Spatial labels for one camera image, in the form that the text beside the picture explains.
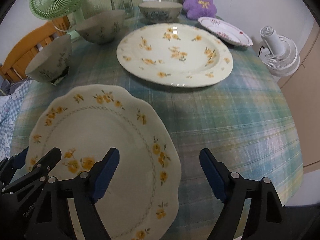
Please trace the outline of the red flower white plate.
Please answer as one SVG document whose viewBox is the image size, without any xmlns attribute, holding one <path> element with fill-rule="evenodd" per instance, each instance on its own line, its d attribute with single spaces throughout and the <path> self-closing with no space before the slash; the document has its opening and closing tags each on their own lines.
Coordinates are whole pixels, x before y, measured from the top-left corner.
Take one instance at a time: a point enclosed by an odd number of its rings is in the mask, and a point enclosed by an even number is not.
<svg viewBox="0 0 320 240">
<path fill-rule="evenodd" d="M 200 17 L 198 22 L 218 38 L 234 46 L 251 47 L 251 38 L 234 25 L 213 17 Z"/>
</svg>

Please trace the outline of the white standing fan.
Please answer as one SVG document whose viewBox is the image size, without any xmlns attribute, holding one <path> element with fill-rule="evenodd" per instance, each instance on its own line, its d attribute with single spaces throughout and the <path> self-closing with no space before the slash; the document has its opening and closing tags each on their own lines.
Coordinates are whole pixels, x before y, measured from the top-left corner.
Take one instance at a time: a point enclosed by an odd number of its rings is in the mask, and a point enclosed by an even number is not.
<svg viewBox="0 0 320 240">
<path fill-rule="evenodd" d="M 300 55 L 295 42 L 287 36 L 278 35 L 271 26 L 260 30 L 258 57 L 275 77 L 294 74 L 300 65 Z"/>
</svg>

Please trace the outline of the blue pattern ceramic bowl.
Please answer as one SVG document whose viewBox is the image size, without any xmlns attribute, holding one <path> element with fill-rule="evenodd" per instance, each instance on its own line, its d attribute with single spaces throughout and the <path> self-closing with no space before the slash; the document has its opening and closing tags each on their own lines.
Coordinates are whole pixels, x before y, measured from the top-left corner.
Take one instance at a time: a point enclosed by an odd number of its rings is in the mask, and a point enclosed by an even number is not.
<svg viewBox="0 0 320 240">
<path fill-rule="evenodd" d="M 138 5 L 140 12 L 151 23 L 170 23 L 177 20 L 182 5 L 168 1 L 146 1 Z"/>
</svg>

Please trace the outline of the round yellow flower plate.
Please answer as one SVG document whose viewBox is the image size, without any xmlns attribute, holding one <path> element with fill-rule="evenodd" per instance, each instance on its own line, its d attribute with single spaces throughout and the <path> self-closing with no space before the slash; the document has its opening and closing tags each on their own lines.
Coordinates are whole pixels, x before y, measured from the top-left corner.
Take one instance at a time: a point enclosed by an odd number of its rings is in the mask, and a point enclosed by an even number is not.
<svg viewBox="0 0 320 240">
<path fill-rule="evenodd" d="M 217 84 L 233 70 L 233 57 L 214 35 L 179 23 L 147 25 L 126 35 L 117 48 L 120 65 L 156 84 L 198 88 Z"/>
</svg>

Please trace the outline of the large grey floral bowl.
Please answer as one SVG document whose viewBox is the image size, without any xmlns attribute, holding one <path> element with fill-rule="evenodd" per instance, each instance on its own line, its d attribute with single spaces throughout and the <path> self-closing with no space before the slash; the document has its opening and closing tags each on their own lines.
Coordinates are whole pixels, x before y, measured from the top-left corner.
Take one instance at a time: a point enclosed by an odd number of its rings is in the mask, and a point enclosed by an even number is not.
<svg viewBox="0 0 320 240">
<path fill-rule="evenodd" d="M 124 20 L 124 10 L 105 11 L 78 23 L 75 31 L 87 42 L 106 44 L 121 31 Z"/>
</svg>

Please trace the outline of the scalloped yellow flower plate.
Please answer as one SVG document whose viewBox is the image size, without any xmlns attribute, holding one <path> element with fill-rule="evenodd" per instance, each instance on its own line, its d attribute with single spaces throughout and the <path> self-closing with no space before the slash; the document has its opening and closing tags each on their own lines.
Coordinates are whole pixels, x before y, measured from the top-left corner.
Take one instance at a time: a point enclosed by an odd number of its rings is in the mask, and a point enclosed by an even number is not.
<svg viewBox="0 0 320 240">
<path fill-rule="evenodd" d="M 97 212 L 112 239 L 160 239 L 178 213 L 181 163 L 162 120 L 119 86 L 87 85 L 54 99 L 29 137 L 25 169 L 52 148 L 58 180 L 89 171 L 112 147 L 120 160 Z"/>
</svg>

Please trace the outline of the wooden bed headboard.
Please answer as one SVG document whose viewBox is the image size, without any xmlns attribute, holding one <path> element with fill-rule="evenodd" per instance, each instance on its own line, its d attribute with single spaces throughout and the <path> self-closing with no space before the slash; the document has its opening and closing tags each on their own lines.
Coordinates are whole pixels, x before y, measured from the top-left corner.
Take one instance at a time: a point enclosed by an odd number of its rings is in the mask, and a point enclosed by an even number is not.
<svg viewBox="0 0 320 240">
<path fill-rule="evenodd" d="M 66 35 L 71 24 L 67 16 L 48 21 L 43 26 L 25 35 L 11 50 L 1 66 L 1 77 L 10 82 L 27 78 L 25 69 L 30 61 L 60 36 Z"/>
</svg>

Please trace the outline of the small grey floral bowl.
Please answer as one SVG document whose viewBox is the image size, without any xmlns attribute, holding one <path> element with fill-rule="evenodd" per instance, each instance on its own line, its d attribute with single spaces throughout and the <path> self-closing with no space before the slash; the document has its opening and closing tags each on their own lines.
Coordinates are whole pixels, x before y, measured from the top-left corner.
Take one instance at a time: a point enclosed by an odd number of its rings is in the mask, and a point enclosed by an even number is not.
<svg viewBox="0 0 320 240">
<path fill-rule="evenodd" d="M 60 36 L 35 55 L 25 75 L 37 82 L 57 85 L 69 72 L 71 53 L 71 36 Z"/>
</svg>

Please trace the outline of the blue checkered blanket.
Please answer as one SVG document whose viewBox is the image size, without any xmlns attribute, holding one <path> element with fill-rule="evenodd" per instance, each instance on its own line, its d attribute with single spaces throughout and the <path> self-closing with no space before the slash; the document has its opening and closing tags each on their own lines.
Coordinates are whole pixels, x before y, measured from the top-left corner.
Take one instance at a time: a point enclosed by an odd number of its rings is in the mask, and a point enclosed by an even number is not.
<svg viewBox="0 0 320 240">
<path fill-rule="evenodd" d="M 1 95 L 1 161 L 10 157 L 15 122 L 31 80 L 22 81 L 9 95 Z"/>
</svg>

